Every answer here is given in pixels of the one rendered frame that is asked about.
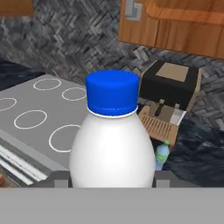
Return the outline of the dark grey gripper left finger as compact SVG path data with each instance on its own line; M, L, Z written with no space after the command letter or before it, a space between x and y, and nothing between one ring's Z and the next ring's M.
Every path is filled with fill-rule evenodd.
M33 187L71 188L70 171L54 171L45 180L32 185Z

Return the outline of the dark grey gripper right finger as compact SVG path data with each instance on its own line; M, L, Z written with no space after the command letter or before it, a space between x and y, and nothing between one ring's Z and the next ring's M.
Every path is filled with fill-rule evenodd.
M156 188L178 188L188 187L189 183L177 178L171 171L156 171L152 186Z

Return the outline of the white bottle with blue cap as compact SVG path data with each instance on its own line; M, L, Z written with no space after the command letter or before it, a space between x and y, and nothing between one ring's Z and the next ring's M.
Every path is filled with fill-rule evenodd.
M137 115L139 81L138 75L123 70L87 75L88 114L70 154L74 186L152 187L155 156Z

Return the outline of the wooden cupboard door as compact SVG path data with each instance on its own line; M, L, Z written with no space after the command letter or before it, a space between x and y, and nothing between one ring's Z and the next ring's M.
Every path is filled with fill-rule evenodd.
M118 39L224 60L224 0L135 0L139 21L125 17L121 0Z

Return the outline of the clear bottle with green cap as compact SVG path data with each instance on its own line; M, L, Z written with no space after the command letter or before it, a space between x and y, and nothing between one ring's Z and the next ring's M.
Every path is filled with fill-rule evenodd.
M165 140L156 150L156 171L161 171L170 154L170 141Z

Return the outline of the grey hob with white rings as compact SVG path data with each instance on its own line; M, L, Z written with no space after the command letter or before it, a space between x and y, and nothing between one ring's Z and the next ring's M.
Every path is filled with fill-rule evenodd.
M0 166L24 185L69 169L86 89L49 74L0 92Z

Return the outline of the black and tan coffee machine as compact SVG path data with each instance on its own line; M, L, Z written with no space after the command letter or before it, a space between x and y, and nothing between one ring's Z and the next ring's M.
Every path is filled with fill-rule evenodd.
M179 125L200 92L201 70L162 60L154 61L141 74L140 120L153 142L168 140L172 148Z

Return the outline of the wooden cupboard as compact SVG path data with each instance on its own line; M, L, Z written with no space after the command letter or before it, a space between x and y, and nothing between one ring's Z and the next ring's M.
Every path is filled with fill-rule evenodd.
M32 0L0 0L0 17L32 16Z

